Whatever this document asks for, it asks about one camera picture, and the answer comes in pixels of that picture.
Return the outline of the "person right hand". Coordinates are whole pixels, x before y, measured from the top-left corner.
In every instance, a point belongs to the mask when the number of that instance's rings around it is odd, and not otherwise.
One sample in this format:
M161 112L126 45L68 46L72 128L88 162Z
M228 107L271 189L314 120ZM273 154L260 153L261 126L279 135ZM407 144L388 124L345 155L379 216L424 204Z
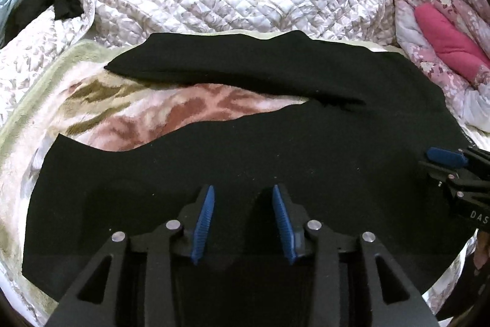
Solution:
M477 276L483 266L489 263L489 252L490 252L490 235L488 232L483 232L481 230L477 233L477 244L475 251L473 253L473 274Z

